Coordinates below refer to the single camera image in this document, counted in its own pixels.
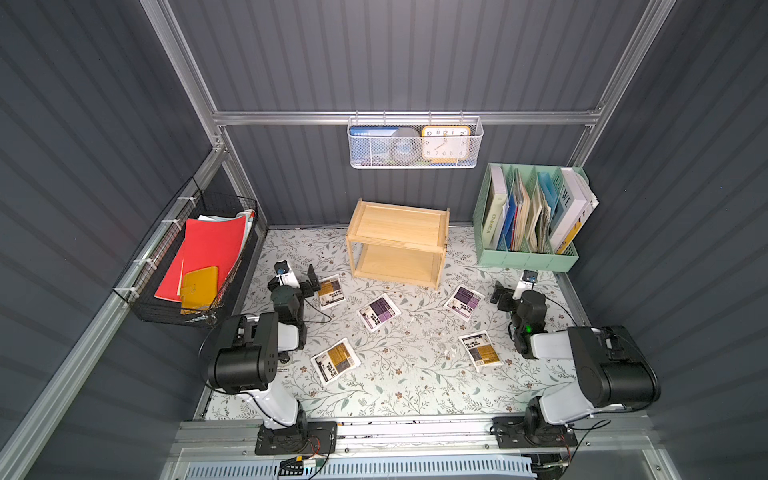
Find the green file organizer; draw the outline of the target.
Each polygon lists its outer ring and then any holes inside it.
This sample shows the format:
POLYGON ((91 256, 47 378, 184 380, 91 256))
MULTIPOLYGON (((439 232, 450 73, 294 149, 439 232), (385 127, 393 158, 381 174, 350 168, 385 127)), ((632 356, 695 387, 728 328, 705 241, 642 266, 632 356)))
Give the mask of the green file organizer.
POLYGON ((549 244, 545 246, 543 253, 529 252, 527 246, 523 247, 523 251, 498 250, 483 246, 483 223, 489 192, 492 190, 493 167, 499 167, 507 181, 513 179, 515 172, 519 172, 528 191, 532 190, 540 173, 548 173, 556 188, 560 188, 563 184, 563 167, 560 166, 489 163, 484 171, 472 217, 477 265, 493 268, 508 267, 559 273, 569 272, 579 260, 579 252, 574 243, 571 243, 562 254, 553 253, 549 244))

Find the grey tape roll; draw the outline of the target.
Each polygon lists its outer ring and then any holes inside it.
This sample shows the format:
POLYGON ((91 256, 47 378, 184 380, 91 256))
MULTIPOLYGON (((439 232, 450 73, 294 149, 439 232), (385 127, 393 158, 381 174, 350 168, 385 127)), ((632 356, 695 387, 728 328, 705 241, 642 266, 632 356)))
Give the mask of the grey tape roll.
POLYGON ((390 154, 399 164, 413 164, 421 157, 421 148, 421 136, 413 128, 400 127, 391 135, 390 154))

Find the red folder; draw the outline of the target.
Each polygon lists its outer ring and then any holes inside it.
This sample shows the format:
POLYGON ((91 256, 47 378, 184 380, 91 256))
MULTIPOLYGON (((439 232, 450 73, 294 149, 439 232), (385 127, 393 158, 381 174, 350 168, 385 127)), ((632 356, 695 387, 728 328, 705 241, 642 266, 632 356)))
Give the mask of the red folder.
POLYGON ((216 266, 218 292, 239 259, 252 226, 254 213, 240 212, 234 218, 188 219, 185 236, 154 297, 180 302, 182 276, 190 271, 216 266))

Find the white thick book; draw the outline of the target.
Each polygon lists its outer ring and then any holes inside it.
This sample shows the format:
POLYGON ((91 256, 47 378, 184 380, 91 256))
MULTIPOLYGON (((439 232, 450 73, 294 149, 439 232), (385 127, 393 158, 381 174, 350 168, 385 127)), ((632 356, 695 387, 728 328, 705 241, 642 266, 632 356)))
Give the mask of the white thick book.
POLYGON ((552 252, 563 254, 599 205, 587 180, 573 168, 561 169, 561 187, 556 212, 550 224, 552 252))

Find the orange square clock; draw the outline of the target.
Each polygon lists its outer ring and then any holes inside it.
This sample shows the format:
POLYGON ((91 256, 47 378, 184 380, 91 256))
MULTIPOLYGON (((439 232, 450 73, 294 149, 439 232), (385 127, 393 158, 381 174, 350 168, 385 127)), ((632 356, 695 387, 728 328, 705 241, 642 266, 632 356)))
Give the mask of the orange square clock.
POLYGON ((470 154, 472 131, 466 125, 427 125, 422 128, 422 158, 458 162, 470 154))

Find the wooden two-tier shelf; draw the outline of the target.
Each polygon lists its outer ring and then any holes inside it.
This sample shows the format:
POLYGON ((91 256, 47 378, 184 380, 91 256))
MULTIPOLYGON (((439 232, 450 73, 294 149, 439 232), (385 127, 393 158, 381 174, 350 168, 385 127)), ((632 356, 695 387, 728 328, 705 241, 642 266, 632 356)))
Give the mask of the wooden two-tier shelf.
POLYGON ((345 236, 356 278, 436 289, 449 237, 450 211, 360 199, 345 236))

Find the floral table mat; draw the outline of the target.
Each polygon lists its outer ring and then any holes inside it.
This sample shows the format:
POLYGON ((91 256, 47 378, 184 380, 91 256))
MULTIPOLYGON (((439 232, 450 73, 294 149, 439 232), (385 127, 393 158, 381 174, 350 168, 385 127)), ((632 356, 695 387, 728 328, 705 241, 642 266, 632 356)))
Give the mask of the floral table mat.
POLYGON ((512 269, 478 267, 470 227, 450 229, 437 289, 353 277, 345 235, 342 227, 271 231, 245 301, 249 313, 271 309, 267 282, 274 264, 281 260, 298 273, 312 264, 320 277, 341 275, 346 300, 327 311, 321 311, 317 302, 306 308, 307 344, 277 375, 309 416, 518 412, 532 397, 575 379, 569 361, 527 360, 516 352, 508 335, 509 318, 489 297, 496 282, 511 287, 520 274, 512 269), (459 285, 485 296, 469 321, 443 309, 459 285), (402 314, 369 332, 356 311, 384 293, 402 314), (478 372, 459 337, 482 330, 488 332, 501 362, 478 372), (349 340, 361 365, 323 385, 310 360, 343 338, 349 340))

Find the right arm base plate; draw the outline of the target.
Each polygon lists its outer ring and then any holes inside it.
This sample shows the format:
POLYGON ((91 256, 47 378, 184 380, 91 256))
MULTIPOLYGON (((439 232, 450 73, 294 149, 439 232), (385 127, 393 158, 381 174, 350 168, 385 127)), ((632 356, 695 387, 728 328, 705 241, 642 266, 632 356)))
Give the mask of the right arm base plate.
POLYGON ((575 448, 578 439, 563 425, 535 423, 521 415, 493 417, 490 434, 501 449, 523 448, 575 448))

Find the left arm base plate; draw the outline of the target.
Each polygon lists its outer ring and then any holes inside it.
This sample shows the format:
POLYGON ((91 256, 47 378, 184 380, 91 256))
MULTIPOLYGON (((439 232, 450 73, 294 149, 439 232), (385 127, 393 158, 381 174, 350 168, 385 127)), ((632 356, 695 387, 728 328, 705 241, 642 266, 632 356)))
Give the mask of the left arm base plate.
POLYGON ((257 456, 331 454, 336 450, 337 432, 338 424, 334 421, 310 421, 281 429, 268 429, 261 426, 254 454, 257 456))

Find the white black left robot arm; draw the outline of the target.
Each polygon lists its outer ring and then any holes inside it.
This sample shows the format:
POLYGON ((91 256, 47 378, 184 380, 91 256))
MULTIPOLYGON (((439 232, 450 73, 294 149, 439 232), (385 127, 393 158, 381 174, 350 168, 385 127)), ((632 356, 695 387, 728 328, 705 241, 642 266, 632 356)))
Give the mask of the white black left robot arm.
POLYGON ((302 281, 286 261, 274 269, 275 277, 268 282, 273 309, 219 321, 203 379, 213 391, 250 398, 266 429, 277 435, 299 434, 307 428, 306 415, 277 380, 278 363, 304 348, 304 303, 320 290, 320 282, 312 266, 302 281))

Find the yellow notebook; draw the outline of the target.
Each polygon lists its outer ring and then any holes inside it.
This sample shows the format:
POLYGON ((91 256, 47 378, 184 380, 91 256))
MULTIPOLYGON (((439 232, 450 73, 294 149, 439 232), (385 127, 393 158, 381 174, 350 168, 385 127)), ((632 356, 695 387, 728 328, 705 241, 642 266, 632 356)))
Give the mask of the yellow notebook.
POLYGON ((218 294, 219 269, 206 267, 185 273, 180 290, 181 313, 191 314, 208 309, 218 294))

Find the blue box in basket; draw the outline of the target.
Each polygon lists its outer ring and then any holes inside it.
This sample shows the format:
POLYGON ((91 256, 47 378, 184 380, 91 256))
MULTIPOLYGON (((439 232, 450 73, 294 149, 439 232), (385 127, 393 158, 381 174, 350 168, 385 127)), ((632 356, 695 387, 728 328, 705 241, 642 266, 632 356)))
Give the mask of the blue box in basket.
POLYGON ((353 168, 374 168, 394 163, 391 137, 397 127, 352 126, 348 129, 350 163, 353 168))

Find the purple coffee bag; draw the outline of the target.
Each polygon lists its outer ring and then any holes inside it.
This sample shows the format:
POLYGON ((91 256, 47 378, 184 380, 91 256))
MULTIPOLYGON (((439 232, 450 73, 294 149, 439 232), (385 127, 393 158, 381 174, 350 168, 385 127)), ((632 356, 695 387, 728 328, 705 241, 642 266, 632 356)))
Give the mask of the purple coffee bag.
POLYGON ((443 309, 457 318, 469 321, 484 298, 485 296, 482 293, 459 285, 454 293, 445 301, 443 309))
POLYGON ((369 332, 375 332, 402 314, 386 293, 365 304, 356 313, 369 332))

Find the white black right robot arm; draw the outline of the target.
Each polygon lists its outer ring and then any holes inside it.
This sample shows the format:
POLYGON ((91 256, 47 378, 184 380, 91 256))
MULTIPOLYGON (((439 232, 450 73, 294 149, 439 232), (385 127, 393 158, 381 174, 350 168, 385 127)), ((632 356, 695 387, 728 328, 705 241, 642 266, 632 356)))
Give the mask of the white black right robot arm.
POLYGON ((654 369, 622 326, 545 329, 547 297, 536 290, 515 291, 497 282, 490 302, 509 313, 508 333, 528 360, 573 362, 576 380, 533 398, 520 427, 534 437, 561 432, 592 414, 643 410, 656 402, 661 386, 654 369))

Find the orange coffee bag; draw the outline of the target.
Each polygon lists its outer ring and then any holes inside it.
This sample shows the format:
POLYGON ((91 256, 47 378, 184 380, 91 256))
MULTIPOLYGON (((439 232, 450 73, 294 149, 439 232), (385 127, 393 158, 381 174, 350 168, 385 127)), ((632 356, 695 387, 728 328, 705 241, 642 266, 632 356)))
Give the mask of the orange coffee bag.
POLYGON ((471 364, 478 372, 485 367, 501 362, 490 336, 485 330, 460 336, 459 342, 466 350, 471 364))
POLYGON ((343 338, 326 350, 313 356, 311 366, 319 375, 323 385, 328 385, 340 376, 358 368, 361 360, 347 338, 343 338))
POLYGON ((340 274, 334 274, 320 280, 318 302, 322 311, 330 309, 346 300, 341 280, 340 274))

